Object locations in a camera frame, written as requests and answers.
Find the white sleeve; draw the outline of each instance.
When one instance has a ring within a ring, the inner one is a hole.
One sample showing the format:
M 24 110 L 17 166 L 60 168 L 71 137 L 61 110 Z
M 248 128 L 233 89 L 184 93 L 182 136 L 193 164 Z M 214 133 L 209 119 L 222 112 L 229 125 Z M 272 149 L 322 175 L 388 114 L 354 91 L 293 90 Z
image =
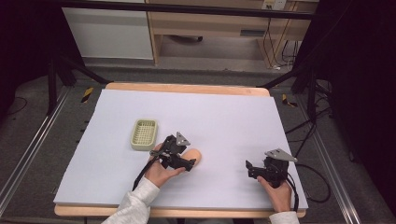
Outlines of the white sleeve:
M 296 212 L 281 212 L 270 216 L 272 224 L 299 224 Z
M 149 205 L 157 197 L 160 189 L 142 177 L 134 191 L 128 191 L 117 212 L 103 222 L 104 224 L 146 224 L 149 220 Z

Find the white paper sheet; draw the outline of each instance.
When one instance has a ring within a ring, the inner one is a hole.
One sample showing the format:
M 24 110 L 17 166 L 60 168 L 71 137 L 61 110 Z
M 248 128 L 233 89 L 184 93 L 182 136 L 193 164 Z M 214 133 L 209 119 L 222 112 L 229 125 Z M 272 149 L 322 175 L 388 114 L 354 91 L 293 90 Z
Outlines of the white paper sheet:
M 64 174 L 57 204 L 117 205 L 148 161 L 131 148 L 137 119 L 158 121 L 157 144 L 181 132 L 203 157 L 168 181 L 153 207 L 263 209 L 272 205 L 245 160 L 263 166 L 264 152 L 289 145 L 272 97 L 103 90 Z M 294 163 L 292 175 L 307 208 Z

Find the person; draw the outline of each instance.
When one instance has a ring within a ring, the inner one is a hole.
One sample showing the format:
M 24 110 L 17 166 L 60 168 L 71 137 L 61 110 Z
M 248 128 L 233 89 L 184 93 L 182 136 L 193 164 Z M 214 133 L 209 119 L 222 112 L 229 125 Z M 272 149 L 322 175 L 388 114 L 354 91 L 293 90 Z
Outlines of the person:
M 125 194 L 116 213 L 108 217 L 103 224 L 146 224 L 149 221 L 149 206 L 159 194 L 160 187 L 170 178 L 180 175 L 184 171 L 184 167 L 176 170 L 164 169 L 159 161 L 155 161 L 146 171 L 136 189 Z M 299 223 L 296 213 L 290 211 L 291 188 L 289 184 L 284 181 L 279 188 L 273 189 L 261 176 L 258 176 L 257 180 L 268 192 L 276 211 L 270 216 L 271 223 Z

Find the human hand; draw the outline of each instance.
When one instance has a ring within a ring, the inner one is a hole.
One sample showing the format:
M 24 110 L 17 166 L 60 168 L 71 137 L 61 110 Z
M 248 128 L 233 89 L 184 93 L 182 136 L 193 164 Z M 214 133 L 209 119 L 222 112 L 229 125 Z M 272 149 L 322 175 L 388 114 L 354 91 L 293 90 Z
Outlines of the human hand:
M 157 145 L 154 150 L 159 150 L 162 144 Z M 156 160 L 145 173 L 145 178 L 151 181 L 155 186 L 160 188 L 168 179 L 173 176 L 179 175 L 186 170 L 184 167 L 177 168 L 176 170 L 167 170 L 163 168 L 159 160 Z
M 271 204 L 276 212 L 290 211 L 291 187 L 286 181 L 281 182 L 280 186 L 276 189 L 274 189 L 262 176 L 257 176 L 257 181 L 259 181 L 265 191 L 267 191 L 270 196 Z

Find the small basket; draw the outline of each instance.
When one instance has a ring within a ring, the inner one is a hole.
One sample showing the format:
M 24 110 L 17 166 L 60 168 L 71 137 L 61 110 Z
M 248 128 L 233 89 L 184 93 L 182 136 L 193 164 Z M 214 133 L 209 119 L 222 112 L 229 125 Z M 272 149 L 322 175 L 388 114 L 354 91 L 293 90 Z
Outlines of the small basket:
M 131 145 L 134 150 L 150 151 L 154 149 L 157 137 L 157 121 L 154 119 L 138 119 L 134 124 Z

